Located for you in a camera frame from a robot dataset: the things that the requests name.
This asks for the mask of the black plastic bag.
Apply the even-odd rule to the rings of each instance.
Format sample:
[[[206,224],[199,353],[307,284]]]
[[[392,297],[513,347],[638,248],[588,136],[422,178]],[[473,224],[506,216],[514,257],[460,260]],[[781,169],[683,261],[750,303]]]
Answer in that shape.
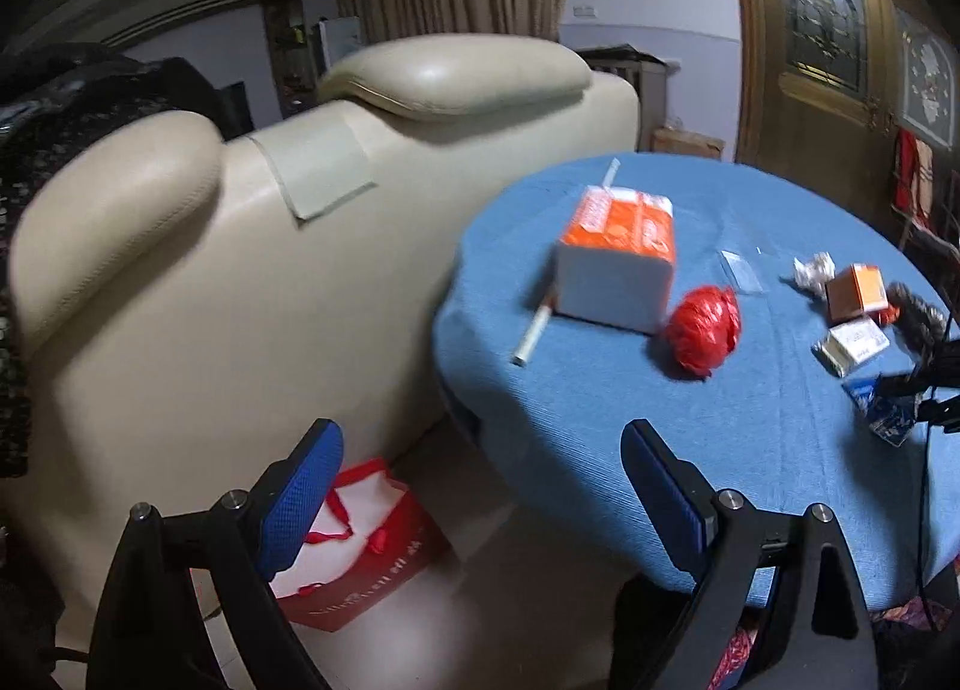
[[[887,298],[890,307],[898,311],[895,326],[911,352],[923,355],[944,339],[949,329],[947,316],[903,282],[890,282]]]

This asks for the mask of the blue white small carton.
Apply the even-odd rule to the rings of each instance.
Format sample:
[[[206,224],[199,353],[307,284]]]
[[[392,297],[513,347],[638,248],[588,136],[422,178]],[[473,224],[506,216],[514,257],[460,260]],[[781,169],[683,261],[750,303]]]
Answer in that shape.
[[[921,403],[910,375],[859,376],[844,381],[843,389],[872,435],[894,448],[905,443]]]

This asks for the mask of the long white medicine box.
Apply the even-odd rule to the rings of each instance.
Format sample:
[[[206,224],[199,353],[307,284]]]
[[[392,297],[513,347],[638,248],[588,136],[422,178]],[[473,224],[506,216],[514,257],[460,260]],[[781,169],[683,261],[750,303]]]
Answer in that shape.
[[[812,353],[838,378],[846,378],[890,347],[882,328],[869,316],[828,329]]]

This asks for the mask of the orange cream small box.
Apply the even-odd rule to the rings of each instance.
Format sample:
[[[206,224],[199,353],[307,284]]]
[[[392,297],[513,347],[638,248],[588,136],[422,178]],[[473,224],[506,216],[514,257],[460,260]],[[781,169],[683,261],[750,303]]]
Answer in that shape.
[[[851,264],[825,284],[828,321],[841,325],[889,308],[884,276],[877,266]]]

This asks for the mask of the white tissue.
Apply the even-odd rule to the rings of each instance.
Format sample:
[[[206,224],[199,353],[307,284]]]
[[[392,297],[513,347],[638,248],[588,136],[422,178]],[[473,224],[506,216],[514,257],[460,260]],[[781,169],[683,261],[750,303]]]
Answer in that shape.
[[[801,292],[812,295],[812,297],[825,300],[827,298],[827,284],[832,282],[835,277],[835,263],[826,251],[815,253],[807,261],[793,259],[794,287]]]

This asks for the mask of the red plastic bag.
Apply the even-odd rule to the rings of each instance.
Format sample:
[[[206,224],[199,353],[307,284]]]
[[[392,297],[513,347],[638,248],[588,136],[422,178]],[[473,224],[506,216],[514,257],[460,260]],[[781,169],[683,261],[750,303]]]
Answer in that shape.
[[[741,332],[734,291],[703,286],[680,300],[665,325],[664,336],[677,364],[698,378],[709,378],[736,350]]]

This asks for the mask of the clear plastic clamshell container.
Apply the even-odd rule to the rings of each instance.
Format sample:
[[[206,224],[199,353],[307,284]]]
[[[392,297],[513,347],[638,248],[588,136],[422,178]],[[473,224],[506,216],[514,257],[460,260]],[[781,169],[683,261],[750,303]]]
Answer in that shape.
[[[722,227],[719,265],[727,284],[743,297],[760,297],[778,279],[778,252],[770,237],[750,222],[732,220]]]

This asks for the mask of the red white gift bag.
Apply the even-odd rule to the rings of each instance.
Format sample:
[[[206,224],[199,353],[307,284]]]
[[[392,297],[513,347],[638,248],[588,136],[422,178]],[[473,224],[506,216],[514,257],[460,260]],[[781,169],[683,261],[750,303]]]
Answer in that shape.
[[[334,633],[449,548],[415,493],[374,458],[337,474],[295,563],[270,587],[290,622]]]

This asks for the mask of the blue round table cloth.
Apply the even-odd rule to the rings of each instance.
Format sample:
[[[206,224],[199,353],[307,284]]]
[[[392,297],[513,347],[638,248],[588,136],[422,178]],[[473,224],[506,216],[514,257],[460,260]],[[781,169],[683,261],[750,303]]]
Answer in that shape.
[[[674,206],[675,295],[720,284],[736,253],[761,289],[739,302],[736,350],[708,378],[657,337],[555,318],[527,365],[512,353],[550,287],[553,248],[584,190],[606,173]],[[758,508],[838,516],[867,605],[907,601],[958,553],[958,442],[918,428],[900,446],[859,422],[814,355],[827,321],[791,286],[796,259],[877,266],[921,297],[932,287],[884,235],[789,181],[737,163],[625,154],[556,165],[503,191],[460,240],[433,326],[449,404],[521,502],[688,589],[626,478],[623,429],[651,422],[715,487]]]

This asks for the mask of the chair with red cloth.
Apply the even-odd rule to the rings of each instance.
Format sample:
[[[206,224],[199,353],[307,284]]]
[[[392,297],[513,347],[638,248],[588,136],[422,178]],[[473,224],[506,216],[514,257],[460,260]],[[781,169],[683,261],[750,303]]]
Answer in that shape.
[[[912,238],[958,247],[958,172],[944,154],[905,128],[896,133],[890,191],[901,222],[900,250]]]

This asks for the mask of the cream leather sofa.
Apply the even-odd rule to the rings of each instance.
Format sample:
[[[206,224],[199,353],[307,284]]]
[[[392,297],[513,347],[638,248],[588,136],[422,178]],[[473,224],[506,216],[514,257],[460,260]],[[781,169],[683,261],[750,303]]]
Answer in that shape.
[[[88,644],[135,503],[210,505],[322,417],[350,461],[409,446],[441,414],[430,326],[467,225],[636,137],[626,80],[480,34],[368,46],[311,110],[221,136],[212,199],[28,362],[29,466],[2,500],[64,599],[60,640]]]

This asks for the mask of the orange white tissue box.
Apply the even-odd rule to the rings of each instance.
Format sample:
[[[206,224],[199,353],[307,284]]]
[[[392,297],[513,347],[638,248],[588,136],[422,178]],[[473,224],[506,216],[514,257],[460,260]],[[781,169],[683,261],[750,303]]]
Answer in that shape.
[[[669,197],[590,186],[556,241],[556,311],[654,334],[664,322],[675,263]]]

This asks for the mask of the brown wooden double door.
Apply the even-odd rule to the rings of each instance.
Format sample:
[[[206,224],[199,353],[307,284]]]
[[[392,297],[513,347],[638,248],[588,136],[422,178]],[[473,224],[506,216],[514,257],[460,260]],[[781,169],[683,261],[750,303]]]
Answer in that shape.
[[[958,152],[958,52],[926,0],[740,0],[739,162],[898,238],[896,138]]]

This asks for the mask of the white refrigerator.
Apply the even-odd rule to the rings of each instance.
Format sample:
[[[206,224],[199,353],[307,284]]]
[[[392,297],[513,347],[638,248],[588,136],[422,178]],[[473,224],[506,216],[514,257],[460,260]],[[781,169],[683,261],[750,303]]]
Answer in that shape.
[[[343,58],[363,50],[359,18],[320,19],[314,24],[317,72],[325,74]]]

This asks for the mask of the cardboard box by wall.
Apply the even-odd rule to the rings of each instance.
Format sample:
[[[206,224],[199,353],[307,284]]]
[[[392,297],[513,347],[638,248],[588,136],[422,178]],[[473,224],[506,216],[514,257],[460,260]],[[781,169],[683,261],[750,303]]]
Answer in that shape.
[[[651,151],[658,154],[691,155],[711,160],[721,160],[724,146],[726,142],[719,137],[670,128],[654,131],[651,141]]]

